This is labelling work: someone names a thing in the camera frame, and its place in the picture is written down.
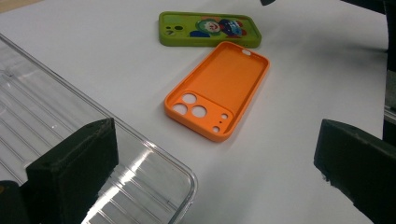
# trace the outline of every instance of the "white surface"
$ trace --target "white surface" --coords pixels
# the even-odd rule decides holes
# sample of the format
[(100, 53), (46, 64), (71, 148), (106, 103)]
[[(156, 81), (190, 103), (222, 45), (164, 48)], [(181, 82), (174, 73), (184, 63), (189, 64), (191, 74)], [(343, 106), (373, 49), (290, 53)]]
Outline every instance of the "white surface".
[[(212, 143), (165, 116), (163, 98), (212, 48), (158, 41), (165, 10), (245, 14), (272, 63), (233, 136)], [(0, 32), (197, 175), (184, 223), (371, 223), (313, 165), (322, 119), (381, 137), (385, 16), (331, 0), (42, 1)]]

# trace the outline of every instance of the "clear plastic tray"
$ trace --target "clear plastic tray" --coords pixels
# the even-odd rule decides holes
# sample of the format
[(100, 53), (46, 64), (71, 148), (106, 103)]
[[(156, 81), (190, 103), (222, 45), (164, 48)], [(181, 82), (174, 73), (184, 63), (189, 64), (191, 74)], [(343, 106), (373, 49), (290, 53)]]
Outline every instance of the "clear plastic tray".
[(192, 204), (193, 172), (0, 35), (0, 179), (25, 167), (83, 125), (116, 121), (120, 164), (84, 223), (178, 223)]

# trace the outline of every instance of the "green phone case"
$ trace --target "green phone case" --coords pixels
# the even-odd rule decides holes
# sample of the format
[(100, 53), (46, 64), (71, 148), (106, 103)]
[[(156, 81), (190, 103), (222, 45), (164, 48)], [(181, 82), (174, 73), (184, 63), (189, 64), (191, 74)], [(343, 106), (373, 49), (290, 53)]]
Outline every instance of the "green phone case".
[(160, 42), (165, 46), (215, 47), (230, 41), (257, 48), (262, 35), (244, 15), (165, 11), (159, 18)]

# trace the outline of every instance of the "cartoon print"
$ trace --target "cartoon print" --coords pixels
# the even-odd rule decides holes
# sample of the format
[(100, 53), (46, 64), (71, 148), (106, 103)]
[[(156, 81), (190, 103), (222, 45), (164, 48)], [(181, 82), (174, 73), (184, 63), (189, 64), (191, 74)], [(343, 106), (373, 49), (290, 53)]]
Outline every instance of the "cartoon print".
[(247, 32), (242, 29), (242, 22), (230, 21), (222, 19), (215, 21), (214, 19), (201, 20), (196, 23), (197, 31), (190, 32), (192, 37), (210, 37), (212, 35), (220, 35), (224, 33), (229, 38), (240, 38)]
[(210, 35), (220, 35), (220, 25), (213, 19), (198, 21), (196, 27), (201, 32)]

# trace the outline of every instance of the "orange phone case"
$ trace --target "orange phone case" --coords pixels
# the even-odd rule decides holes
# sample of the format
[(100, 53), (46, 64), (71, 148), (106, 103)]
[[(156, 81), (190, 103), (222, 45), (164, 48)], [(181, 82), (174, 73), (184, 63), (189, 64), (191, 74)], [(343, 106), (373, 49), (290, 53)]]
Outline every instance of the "orange phone case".
[(165, 98), (165, 113), (204, 137), (233, 133), (270, 62), (231, 42), (220, 43)]

